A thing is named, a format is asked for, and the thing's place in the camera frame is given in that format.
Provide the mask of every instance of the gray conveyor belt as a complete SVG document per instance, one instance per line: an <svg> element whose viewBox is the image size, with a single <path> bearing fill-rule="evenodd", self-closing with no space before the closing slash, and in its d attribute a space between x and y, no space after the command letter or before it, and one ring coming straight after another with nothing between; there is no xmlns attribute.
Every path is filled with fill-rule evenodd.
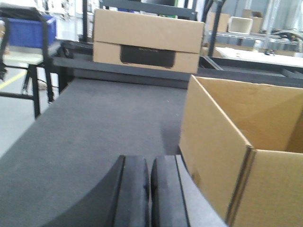
<svg viewBox="0 0 303 227"><path fill-rule="evenodd" d="M186 90L75 79L0 159L0 226L39 227L87 194L120 154L179 154Z"/></svg>

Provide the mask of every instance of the white table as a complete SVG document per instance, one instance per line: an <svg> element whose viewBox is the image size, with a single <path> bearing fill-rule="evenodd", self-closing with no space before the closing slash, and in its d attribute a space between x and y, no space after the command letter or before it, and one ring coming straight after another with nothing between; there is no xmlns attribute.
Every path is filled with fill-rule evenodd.
<svg viewBox="0 0 303 227"><path fill-rule="evenodd" d="M3 60L5 63L7 61L13 61L18 63L26 63L29 65L39 65L43 62L43 56L42 54L38 53L10 51L9 54L3 55Z"/></svg>
<svg viewBox="0 0 303 227"><path fill-rule="evenodd" d="M284 55L269 56L262 52L235 50L228 47L216 47L216 50L227 59L303 68L303 58Z"/></svg>

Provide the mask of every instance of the closed cardboard box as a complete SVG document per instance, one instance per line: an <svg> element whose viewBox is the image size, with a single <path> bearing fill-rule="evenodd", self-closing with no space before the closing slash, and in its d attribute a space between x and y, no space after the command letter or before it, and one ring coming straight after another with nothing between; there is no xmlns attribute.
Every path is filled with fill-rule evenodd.
<svg viewBox="0 0 303 227"><path fill-rule="evenodd" d="M262 13L259 11L252 11L250 9L244 9L242 12L242 17L244 18L250 18L253 20L252 23L252 29L251 32L253 33L259 33L262 23L263 23L263 17Z"/></svg>
<svg viewBox="0 0 303 227"><path fill-rule="evenodd" d="M204 23L97 9L94 61L196 73Z"/></svg>
<svg viewBox="0 0 303 227"><path fill-rule="evenodd" d="M209 12L209 14L207 15L207 22L206 24L208 24L208 31L212 31L213 27L214 27L214 17L215 17L216 13L214 12ZM219 24L218 24L218 28L217 31L218 32L226 32L227 31L227 26L228 26L228 20L231 16L229 14L225 14L225 13L220 13L220 19L219 19Z"/></svg>
<svg viewBox="0 0 303 227"><path fill-rule="evenodd" d="M179 146L229 226L303 226L303 89L192 76Z"/></svg>

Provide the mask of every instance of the black label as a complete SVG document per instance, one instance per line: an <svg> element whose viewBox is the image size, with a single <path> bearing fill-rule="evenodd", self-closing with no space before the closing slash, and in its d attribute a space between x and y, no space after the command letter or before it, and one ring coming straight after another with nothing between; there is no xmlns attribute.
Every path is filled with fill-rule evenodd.
<svg viewBox="0 0 303 227"><path fill-rule="evenodd" d="M175 51L121 45L120 61L171 68L175 64Z"/></svg>

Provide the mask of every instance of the yellow floor line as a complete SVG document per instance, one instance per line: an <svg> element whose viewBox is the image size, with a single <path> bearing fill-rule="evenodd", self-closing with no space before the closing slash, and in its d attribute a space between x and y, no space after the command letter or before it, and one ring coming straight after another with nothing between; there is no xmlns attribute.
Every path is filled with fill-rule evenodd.
<svg viewBox="0 0 303 227"><path fill-rule="evenodd" d="M17 75L15 75L14 77L10 78L9 80L3 82L2 84L0 84L0 90L4 87L6 87L7 85L11 84L12 82L16 81L17 79L23 77L26 74L26 71L22 71L20 73L18 73Z"/></svg>

